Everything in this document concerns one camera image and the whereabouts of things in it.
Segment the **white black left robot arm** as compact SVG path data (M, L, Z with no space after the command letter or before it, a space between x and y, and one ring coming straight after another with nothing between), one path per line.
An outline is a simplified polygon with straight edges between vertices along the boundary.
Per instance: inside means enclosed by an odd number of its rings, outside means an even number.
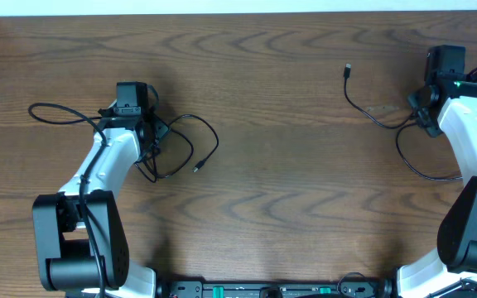
M166 132L155 114L156 90L142 82L119 82L116 99L90 118L93 146L58 191L32 205L41 284L75 297L155 297L157 274L130 258L117 207L119 191L135 163Z

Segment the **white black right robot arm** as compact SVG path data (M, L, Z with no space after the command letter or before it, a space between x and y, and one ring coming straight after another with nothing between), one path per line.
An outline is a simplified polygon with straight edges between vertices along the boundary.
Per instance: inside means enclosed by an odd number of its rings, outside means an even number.
M416 125L430 137L445 135L463 190L441 222L436 248L399 267L394 297L477 297L477 69L465 72L463 46L433 46L424 85L408 103Z

